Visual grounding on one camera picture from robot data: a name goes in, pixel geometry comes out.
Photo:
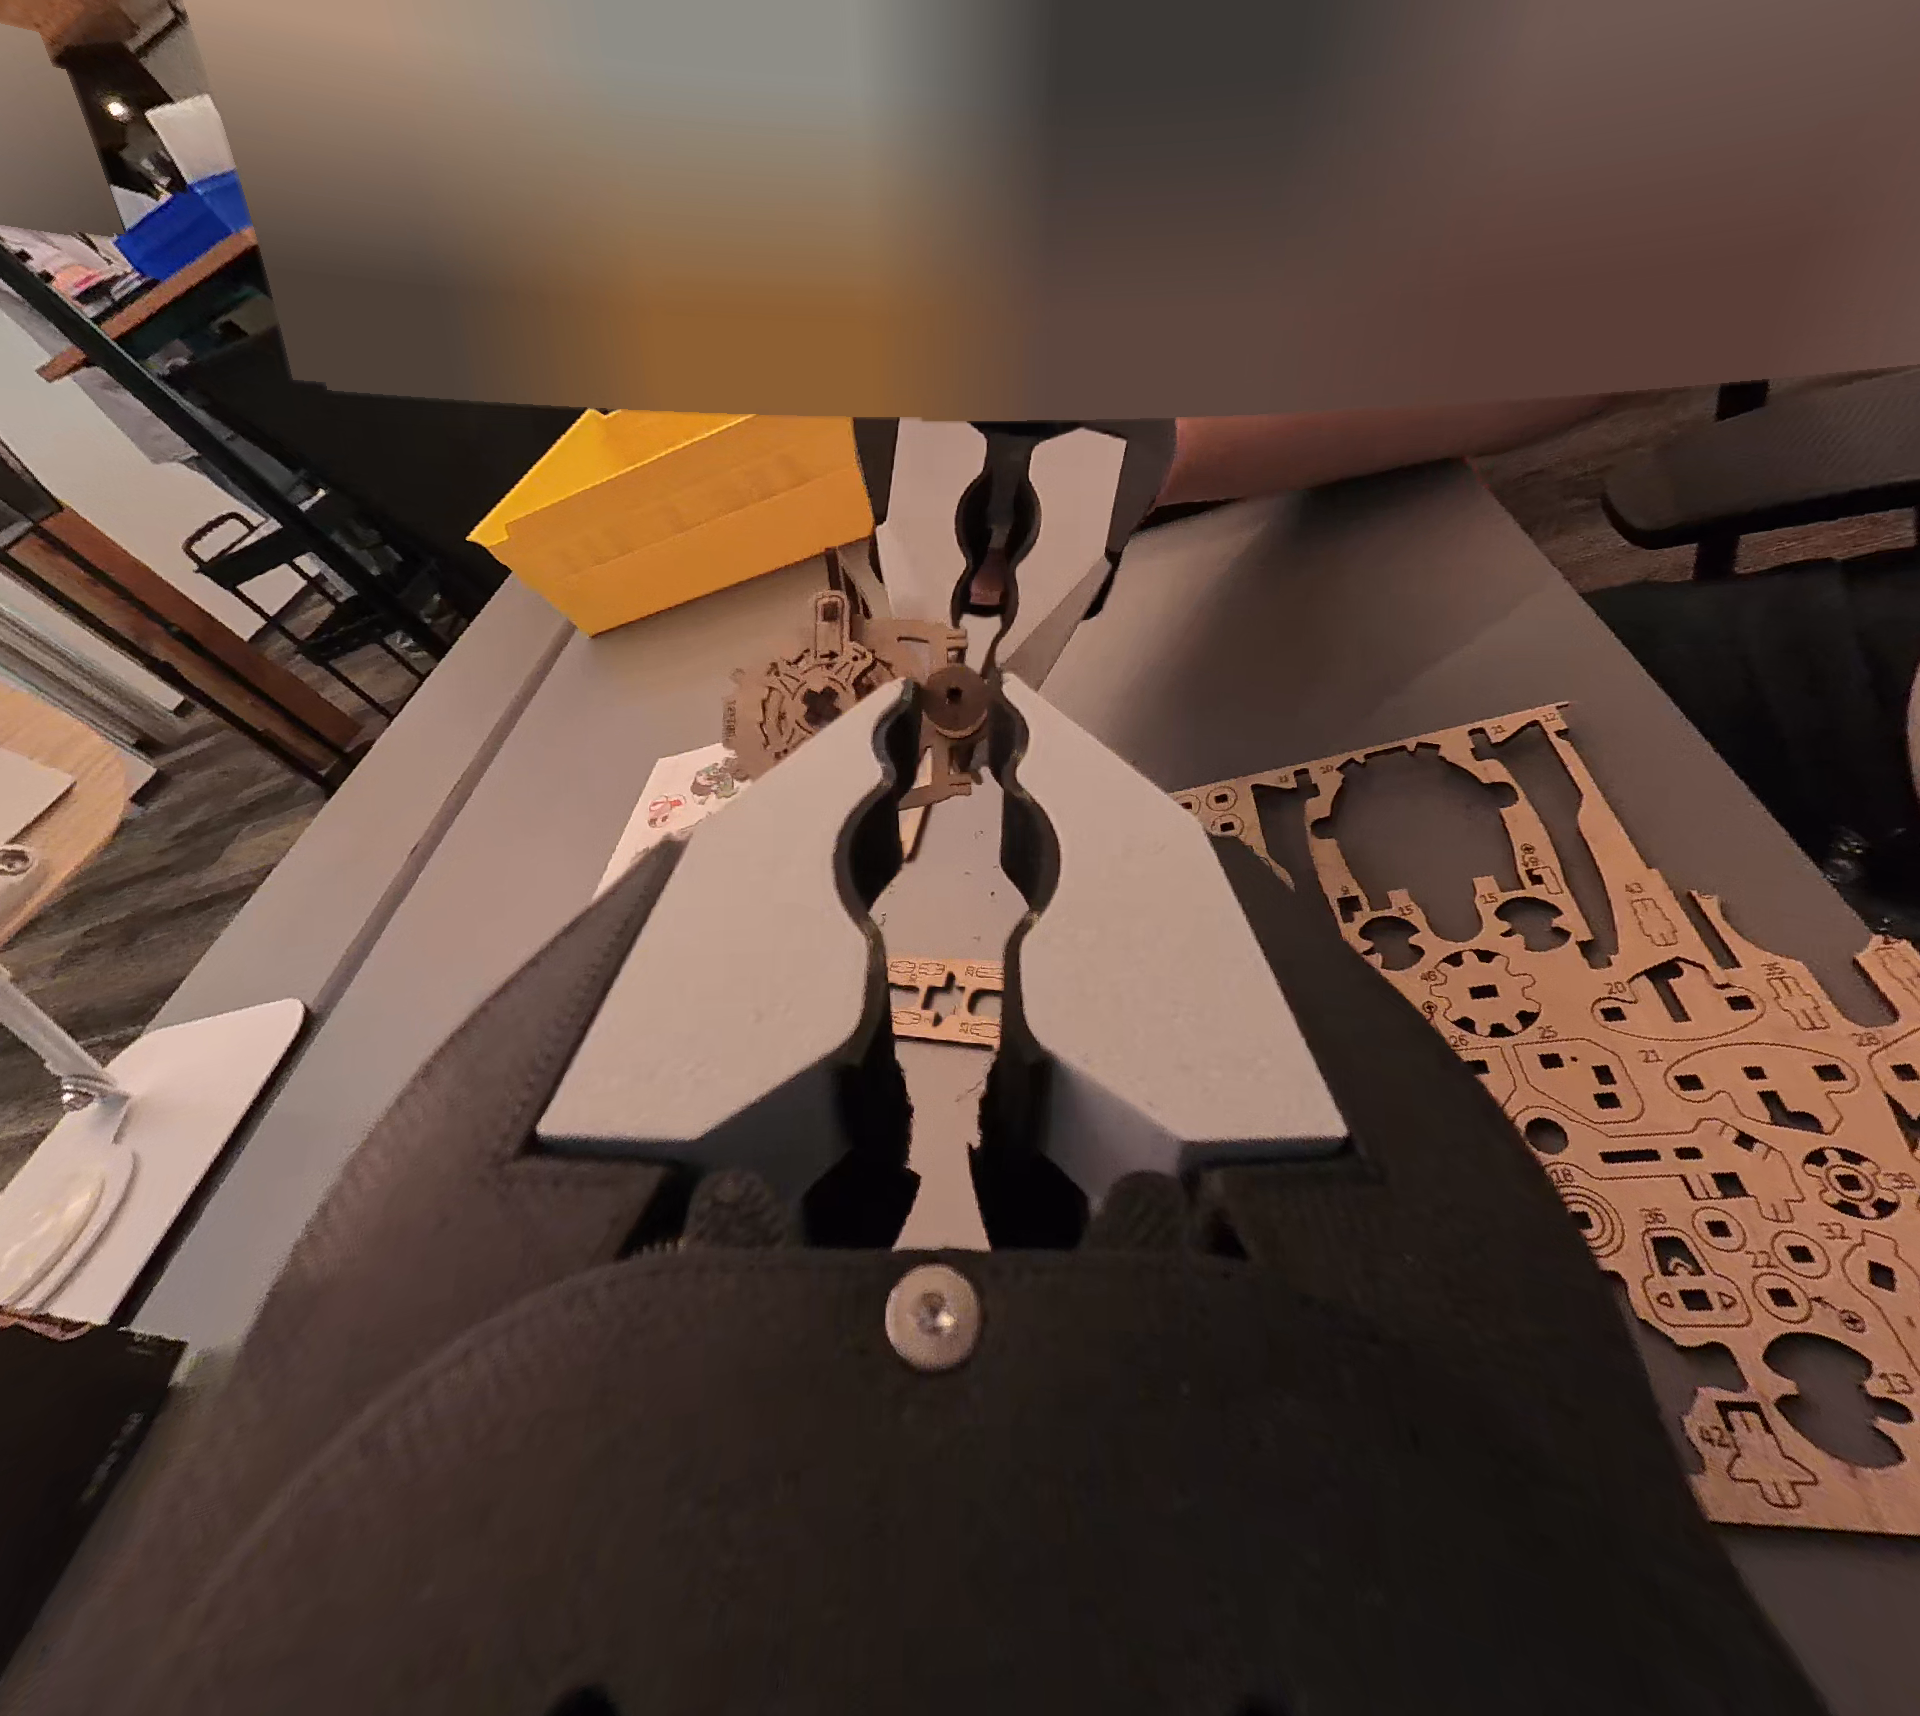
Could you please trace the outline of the folded paper instruction leaflet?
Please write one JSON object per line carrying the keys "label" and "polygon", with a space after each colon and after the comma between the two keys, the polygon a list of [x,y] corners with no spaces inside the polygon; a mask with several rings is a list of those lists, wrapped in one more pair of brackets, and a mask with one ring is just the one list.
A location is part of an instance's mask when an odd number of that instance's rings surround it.
{"label": "folded paper instruction leaflet", "polygon": [[732,769],[732,753],[723,743],[658,759],[593,895],[606,895],[662,841],[686,836],[744,789]]}

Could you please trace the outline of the person's right forearm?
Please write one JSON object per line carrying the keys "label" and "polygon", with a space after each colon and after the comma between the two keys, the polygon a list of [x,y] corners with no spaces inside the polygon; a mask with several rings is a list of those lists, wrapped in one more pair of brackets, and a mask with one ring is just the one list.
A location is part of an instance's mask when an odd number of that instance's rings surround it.
{"label": "person's right forearm", "polygon": [[1465,456],[1485,437],[1474,409],[1384,409],[1189,416],[1159,507],[1311,490],[1398,467]]}

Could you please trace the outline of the black model kit box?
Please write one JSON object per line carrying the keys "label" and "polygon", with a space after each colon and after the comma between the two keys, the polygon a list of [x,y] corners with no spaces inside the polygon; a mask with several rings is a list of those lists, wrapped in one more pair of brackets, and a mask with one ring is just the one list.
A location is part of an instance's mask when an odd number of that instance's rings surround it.
{"label": "black model kit box", "polygon": [[3,1639],[50,1599],[165,1407],[187,1347],[3,1310]]}

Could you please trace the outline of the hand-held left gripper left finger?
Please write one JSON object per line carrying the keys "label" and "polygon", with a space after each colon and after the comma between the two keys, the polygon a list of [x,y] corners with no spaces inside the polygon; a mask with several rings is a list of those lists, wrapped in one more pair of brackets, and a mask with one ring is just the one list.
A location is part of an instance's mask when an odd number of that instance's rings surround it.
{"label": "hand-held left gripper left finger", "polygon": [[872,907],[902,862],[918,690],[883,684],[700,825],[537,1139],[649,1162],[839,1162],[889,1028]]}

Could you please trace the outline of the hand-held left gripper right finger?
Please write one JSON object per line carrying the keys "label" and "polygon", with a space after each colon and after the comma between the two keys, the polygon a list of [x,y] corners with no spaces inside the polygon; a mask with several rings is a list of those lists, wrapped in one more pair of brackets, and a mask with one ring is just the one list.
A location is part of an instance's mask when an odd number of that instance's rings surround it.
{"label": "hand-held left gripper right finger", "polygon": [[1349,1126],[1200,822],[1015,675],[992,714],[992,1103],[1051,1162],[1319,1159]]}

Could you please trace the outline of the black metal chair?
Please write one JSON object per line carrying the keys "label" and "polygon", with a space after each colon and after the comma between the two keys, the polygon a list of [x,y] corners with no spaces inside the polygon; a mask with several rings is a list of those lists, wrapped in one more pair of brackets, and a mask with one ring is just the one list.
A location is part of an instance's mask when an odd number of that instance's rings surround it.
{"label": "black metal chair", "polygon": [[[247,604],[265,624],[278,624],[288,606],[315,587],[310,573],[301,564],[308,548],[301,534],[267,518],[242,511],[222,512],[182,538],[182,555],[192,568]],[[297,580],[293,595],[280,595],[273,606],[256,601],[252,584],[291,575]]]}

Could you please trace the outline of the small wooden frame offcut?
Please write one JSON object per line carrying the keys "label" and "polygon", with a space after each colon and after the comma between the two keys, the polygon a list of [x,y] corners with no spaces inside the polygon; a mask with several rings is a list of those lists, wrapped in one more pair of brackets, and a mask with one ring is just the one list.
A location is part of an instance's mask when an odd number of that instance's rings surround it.
{"label": "small wooden frame offcut", "polygon": [[996,1051],[1003,963],[969,958],[886,960],[886,1000],[896,1041]]}

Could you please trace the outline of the laser-cut wooden parts sheet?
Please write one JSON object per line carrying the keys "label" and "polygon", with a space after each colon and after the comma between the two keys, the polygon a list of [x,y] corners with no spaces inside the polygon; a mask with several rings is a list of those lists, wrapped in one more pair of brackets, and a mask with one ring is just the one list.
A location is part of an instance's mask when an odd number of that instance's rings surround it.
{"label": "laser-cut wooden parts sheet", "polygon": [[[1406,888],[1370,899],[1335,834],[1344,789],[1400,753],[1503,797],[1513,884],[1477,875],[1467,939]],[[1263,793],[1304,811],[1340,935],[1500,1104],[1633,1315],[1730,1356],[1736,1389],[1683,1424],[1703,1512],[1915,1538],[1915,946],[1868,942],[1888,1014],[1848,1018],[1644,860],[1558,705],[1175,793],[1287,881]]]}

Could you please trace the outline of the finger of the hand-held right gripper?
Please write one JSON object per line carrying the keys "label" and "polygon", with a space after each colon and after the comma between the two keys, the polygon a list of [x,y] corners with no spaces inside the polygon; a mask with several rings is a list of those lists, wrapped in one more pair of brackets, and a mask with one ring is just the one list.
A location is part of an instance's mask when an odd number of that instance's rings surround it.
{"label": "finger of the hand-held right gripper", "polygon": [[988,467],[988,441],[966,422],[902,419],[886,514],[876,527],[879,577],[896,618],[952,624],[966,559],[958,507]]}
{"label": "finger of the hand-held right gripper", "polygon": [[986,677],[1040,687],[1098,613],[1160,497],[1176,425],[984,425],[996,633]]}

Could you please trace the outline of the yellow plastic bin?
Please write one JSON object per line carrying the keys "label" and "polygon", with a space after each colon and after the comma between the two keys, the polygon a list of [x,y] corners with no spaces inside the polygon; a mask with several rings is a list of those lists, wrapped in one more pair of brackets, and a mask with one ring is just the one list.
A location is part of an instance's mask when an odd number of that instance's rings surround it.
{"label": "yellow plastic bin", "polygon": [[598,637],[872,531],[848,416],[586,411],[471,543]]}

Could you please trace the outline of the black office chair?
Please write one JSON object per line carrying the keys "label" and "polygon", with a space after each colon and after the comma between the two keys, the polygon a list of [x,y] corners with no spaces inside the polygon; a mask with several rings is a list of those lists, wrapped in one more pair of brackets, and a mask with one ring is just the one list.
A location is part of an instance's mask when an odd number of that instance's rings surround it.
{"label": "black office chair", "polygon": [[1644,551],[1693,551],[1699,582],[1749,537],[1919,509],[1919,375],[1771,399],[1618,465],[1601,504]]}

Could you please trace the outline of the wooden gear model assembly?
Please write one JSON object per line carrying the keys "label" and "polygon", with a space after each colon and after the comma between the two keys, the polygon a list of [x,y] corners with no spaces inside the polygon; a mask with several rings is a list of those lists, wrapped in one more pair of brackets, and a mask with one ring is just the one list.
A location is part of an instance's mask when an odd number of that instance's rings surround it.
{"label": "wooden gear model assembly", "polygon": [[[966,633],[955,624],[874,621],[850,591],[821,592],[798,649],[732,678],[724,745],[732,753],[735,775],[742,785],[758,780],[891,682],[908,680],[920,696],[920,684],[937,667],[966,664],[966,649]],[[931,809],[973,793],[986,738],[988,725],[973,745],[939,743],[928,738],[920,717],[918,766],[901,799],[906,859],[918,851]]]}

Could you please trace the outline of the blue plastic bin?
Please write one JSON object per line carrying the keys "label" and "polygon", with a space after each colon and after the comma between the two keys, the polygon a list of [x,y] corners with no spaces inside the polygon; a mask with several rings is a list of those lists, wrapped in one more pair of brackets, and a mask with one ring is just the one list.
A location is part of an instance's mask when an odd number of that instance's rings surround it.
{"label": "blue plastic bin", "polygon": [[142,279],[165,282],[251,228],[242,181],[237,170],[226,170],[171,195],[123,231],[115,246]]}

